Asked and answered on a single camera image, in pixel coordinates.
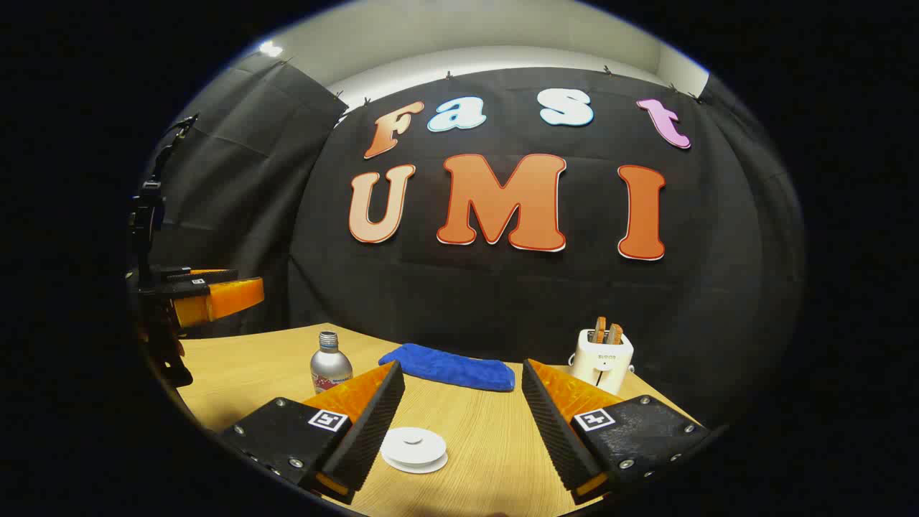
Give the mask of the white toaster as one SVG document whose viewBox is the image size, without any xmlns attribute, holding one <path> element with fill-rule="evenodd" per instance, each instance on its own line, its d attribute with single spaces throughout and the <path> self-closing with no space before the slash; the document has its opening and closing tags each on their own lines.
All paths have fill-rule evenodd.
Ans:
<svg viewBox="0 0 919 517">
<path fill-rule="evenodd" d="M 633 372 L 634 347 L 623 335 L 617 345 L 594 343 L 594 330 L 578 334 L 577 350 L 569 358 L 568 374 L 611 395 L 620 392 L 627 372 Z"/>
</svg>

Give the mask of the silver water bottle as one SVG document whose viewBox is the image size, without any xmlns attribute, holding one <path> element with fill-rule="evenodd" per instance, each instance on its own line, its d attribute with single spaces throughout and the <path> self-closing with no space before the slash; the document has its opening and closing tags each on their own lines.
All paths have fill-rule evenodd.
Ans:
<svg viewBox="0 0 919 517">
<path fill-rule="evenodd" d="M 339 348 L 338 334 L 333 331 L 321 331 L 318 343 L 319 349 L 313 354 L 309 364 L 316 395 L 353 378 L 353 366 Z"/>
</svg>

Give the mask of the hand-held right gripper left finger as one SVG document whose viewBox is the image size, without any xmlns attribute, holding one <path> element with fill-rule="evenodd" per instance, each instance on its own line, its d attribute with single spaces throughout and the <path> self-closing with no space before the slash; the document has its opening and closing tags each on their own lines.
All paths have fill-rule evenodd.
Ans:
<svg viewBox="0 0 919 517">
<path fill-rule="evenodd" d="M 405 389 L 399 361 L 303 402 L 276 397 L 220 432 L 249 460 L 302 490 L 352 503 Z"/>
</svg>

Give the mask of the black backdrop cloth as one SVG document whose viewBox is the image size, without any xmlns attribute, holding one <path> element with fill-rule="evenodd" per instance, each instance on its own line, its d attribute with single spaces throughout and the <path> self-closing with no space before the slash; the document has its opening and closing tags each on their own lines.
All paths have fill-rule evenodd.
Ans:
<svg viewBox="0 0 919 517">
<path fill-rule="evenodd" d="M 191 331 L 332 323 L 482 359 L 564 363 L 604 315 L 640 376 L 725 425 L 780 373 L 805 277 L 801 209 L 764 126 L 716 78 L 698 98 L 564 68 L 470 73 L 347 111 L 290 65 L 251 55 L 180 118 L 152 261 L 238 269 L 266 298 Z M 515 248 L 518 221 L 443 244 L 444 167 L 483 156 L 509 180 L 564 159 L 559 251 Z"/>
</svg>

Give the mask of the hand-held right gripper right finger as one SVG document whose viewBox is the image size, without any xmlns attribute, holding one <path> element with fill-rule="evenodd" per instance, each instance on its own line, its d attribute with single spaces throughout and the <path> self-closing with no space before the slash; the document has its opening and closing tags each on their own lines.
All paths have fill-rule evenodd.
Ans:
<svg viewBox="0 0 919 517">
<path fill-rule="evenodd" d="M 611 395 L 535 360 L 522 391 L 549 458 L 576 504 L 662 478 L 708 444 L 708 428 L 651 395 Z"/>
</svg>

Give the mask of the blue towel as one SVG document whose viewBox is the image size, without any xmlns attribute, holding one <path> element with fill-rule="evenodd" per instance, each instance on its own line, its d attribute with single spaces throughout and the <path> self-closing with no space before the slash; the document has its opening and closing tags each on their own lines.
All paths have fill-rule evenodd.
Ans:
<svg viewBox="0 0 919 517">
<path fill-rule="evenodd" d="M 511 392 L 516 386 L 514 373 L 499 360 L 480 360 L 404 343 L 384 354 L 378 364 L 391 361 L 398 361 L 408 376 L 446 385 L 498 392 Z"/>
</svg>

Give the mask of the white saucer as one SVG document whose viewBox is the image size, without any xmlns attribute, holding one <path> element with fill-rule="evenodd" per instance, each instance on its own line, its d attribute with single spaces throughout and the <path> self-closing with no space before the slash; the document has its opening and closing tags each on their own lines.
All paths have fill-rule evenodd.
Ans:
<svg viewBox="0 0 919 517">
<path fill-rule="evenodd" d="M 382 458 L 388 465 L 401 472 L 417 475 L 439 471 L 441 468 L 445 467 L 447 461 L 449 461 L 449 455 L 446 452 L 440 455 L 439 458 L 436 458 L 436 460 L 431 462 L 418 462 L 417 464 L 413 464 L 412 462 L 400 462 L 387 455 L 382 455 Z"/>
</svg>

